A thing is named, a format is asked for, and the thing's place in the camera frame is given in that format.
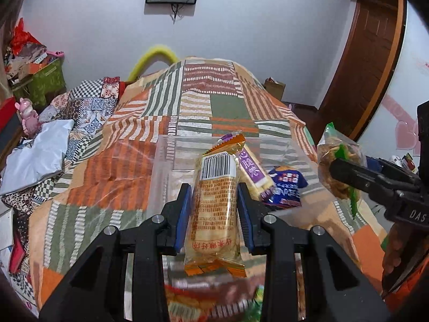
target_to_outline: transparent box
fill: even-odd
[[[198,156],[205,153],[218,141],[219,137],[167,136],[160,135],[157,142],[147,218],[159,214],[164,204],[173,201],[179,194],[182,183],[189,183],[194,189],[194,169]],[[260,165],[270,171],[274,166],[290,166],[299,170],[308,182],[306,188],[299,189],[302,207],[288,208],[272,212],[289,225],[309,228],[317,223],[328,204],[335,200],[317,177],[317,166],[304,154],[292,139],[278,137],[249,137],[246,144],[257,157]]]

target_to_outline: white cloth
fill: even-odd
[[[73,120],[44,123],[33,143],[15,148],[6,159],[0,196],[36,185],[61,172]]]

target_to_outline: cardboard box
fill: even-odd
[[[282,100],[283,92],[286,87],[284,83],[275,83],[265,80],[264,87],[269,94],[278,100]]]

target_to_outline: pink heart sticker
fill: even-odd
[[[396,148],[400,150],[411,150],[418,142],[417,135],[413,132],[414,127],[410,127],[406,122],[399,121],[396,124]]]

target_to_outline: red bag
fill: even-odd
[[[22,47],[27,42],[34,42],[36,44],[41,45],[41,43],[39,41],[37,41],[33,37],[33,35],[31,35],[29,32],[24,31],[24,21],[21,18],[19,20],[18,25],[15,27],[15,30],[13,33],[13,38],[10,42],[10,47],[12,48],[13,54],[17,56],[19,54],[19,52],[21,52]]]

